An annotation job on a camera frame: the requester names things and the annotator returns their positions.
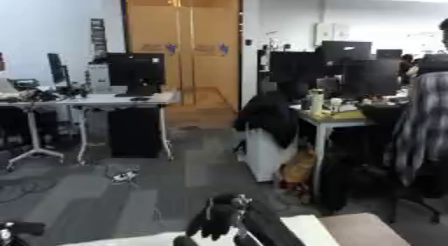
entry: desk leg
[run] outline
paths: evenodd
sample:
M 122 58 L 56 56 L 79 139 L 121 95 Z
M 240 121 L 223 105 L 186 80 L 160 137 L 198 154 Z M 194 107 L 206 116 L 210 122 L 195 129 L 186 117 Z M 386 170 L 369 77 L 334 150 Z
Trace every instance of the desk leg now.
M 167 132 L 166 132 L 166 120 L 165 120 L 165 107 L 159 107 L 160 114 L 160 135 L 162 137 L 162 144 L 165 148 L 165 152 L 168 156 L 168 160 L 174 161 L 174 156 L 171 151 L 171 141 L 168 140 Z
M 316 152 L 316 165 L 314 168 L 314 176 L 313 176 L 313 191 L 314 198 L 316 201 L 319 201 L 320 197 L 320 177 L 322 170 L 322 163 L 325 157 L 325 141 L 327 134 L 327 127 L 325 125 L 318 125 L 316 127 L 316 143 L 315 143 L 315 152 Z
M 79 130 L 81 133 L 81 148 L 79 149 L 77 157 L 79 165 L 86 164 L 86 161 L 84 159 L 84 154 L 86 153 L 87 149 L 86 113 L 87 110 L 84 109 L 79 110 Z
M 35 154 L 44 154 L 44 155 L 56 157 L 56 158 L 60 159 L 61 163 L 64 162 L 64 155 L 62 153 L 47 150 L 47 149 L 44 149 L 41 147 L 40 139 L 39 139 L 39 132 L 37 130 L 37 125 L 36 125 L 36 115 L 34 114 L 34 111 L 31 109 L 26 110 L 26 113 L 28 116 L 28 126 L 30 129 L 30 135 L 31 135 L 33 148 L 30 151 L 23 153 L 15 158 L 9 160 L 8 167 L 6 167 L 6 169 L 8 171 L 12 171 L 14 169 L 14 164 L 16 162 L 18 162 L 22 159 L 28 158 L 28 157 L 32 157 Z

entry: plaid shirt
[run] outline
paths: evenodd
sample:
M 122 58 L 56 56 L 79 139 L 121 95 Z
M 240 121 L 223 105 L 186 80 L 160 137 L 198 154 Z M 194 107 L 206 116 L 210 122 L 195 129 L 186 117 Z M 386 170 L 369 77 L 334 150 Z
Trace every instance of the plaid shirt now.
M 448 151 L 448 72 L 414 79 L 411 101 L 394 131 L 386 164 L 410 185 L 425 161 L 440 161 Z

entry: wall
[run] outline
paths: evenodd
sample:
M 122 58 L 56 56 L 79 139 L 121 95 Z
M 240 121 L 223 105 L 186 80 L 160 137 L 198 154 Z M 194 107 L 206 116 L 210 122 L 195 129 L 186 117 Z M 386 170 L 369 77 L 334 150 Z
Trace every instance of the wall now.
M 8 73 L 52 84 L 46 55 L 55 52 L 68 65 L 72 79 L 81 80 L 92 56 L 90 18 L 102 17 L 106 7 L 107 24 L 114 24 L 119 10 L 114 5 L 116 1 L 109 5 L 102 0 L 0 0 L 0 52 Z M 116 50 L 120 49 L 118 28 L 112 29 L 109 40 Z
M 319 22 L 322 0 L 260 0 L 260 43 L 271 34 L 280 44 L 290 43 L 294 50 L 313 49 L 313 25 Z
M 109 52 L 125 52 L 121 0 L 102 0 L 102 12 L 106 23 L 107 47 Z
M 243 41 L 241 104 L 244 106 L 257 93 L 257 50 L 260 34 L 260 0 L 243 0 L 243 39 L 252 40 L 247 46 Z
M 444 3 L 325 0 L 324 21 L 349 25 L 349 40 L 372 41 L 374 49 L 403 48 L 417 53 L 443 49 L 438 25 L 447 16 Z

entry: door frame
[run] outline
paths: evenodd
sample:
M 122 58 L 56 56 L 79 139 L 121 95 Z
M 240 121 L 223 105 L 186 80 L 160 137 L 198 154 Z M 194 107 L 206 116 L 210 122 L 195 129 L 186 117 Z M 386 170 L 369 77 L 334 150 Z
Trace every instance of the door frame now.
M 128 17 L 128 2 L 127 0 L 120 0 L 121 6 L 121 14 L 123 19 L 123 35 L 124 35 L 124 44 L 126 53 L 130 53 L 132 48 L 132 40 L 130 37 L 129 30 L 129 17 Z M 240 15 L 240 12 L 243 12 L 243 0 L 238 0 L 238 23 L 243 24 L 243 16 Z M 243 74 L 243 32 L 240 31 L 240 26 L 238 26 L 238 110 L 242 109 L 242 74 Z

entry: black monitor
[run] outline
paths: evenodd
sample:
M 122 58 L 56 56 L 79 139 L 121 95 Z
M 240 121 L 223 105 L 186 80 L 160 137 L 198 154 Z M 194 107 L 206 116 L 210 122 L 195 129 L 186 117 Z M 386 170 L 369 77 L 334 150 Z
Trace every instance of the black monitor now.
M 59 54 L 56 53 L 48 53 L 48 61 L 50 62 L 51 74 L 53 75 L 53 82 L 55 84 L 64 82 L 65 71 L 64 66 L 62 65 L 61 58 Z
M 376 50 L 376 59 L 400 59 L 403 50 L 399 49 L 378 49 Z
M 400 60 L 353 61 L 346 67 L 342 94 L 347 97 L 395 95 L 399 89 Z
M 322 57 L 314 52 L 271 52 L 271 81 L 315 82 L 324 74 Z
M 340 64 L 346 60 L 369 60 L 371 51 L 371 42 L 322 42 L 322 52 L 327 63 Z
M 107 57 L 112 86 L 128 86 L 128 94 L 139 93 L 144 88 L 159 91 L 165 84 L 165 57 L 159 53 L 109 53 Z

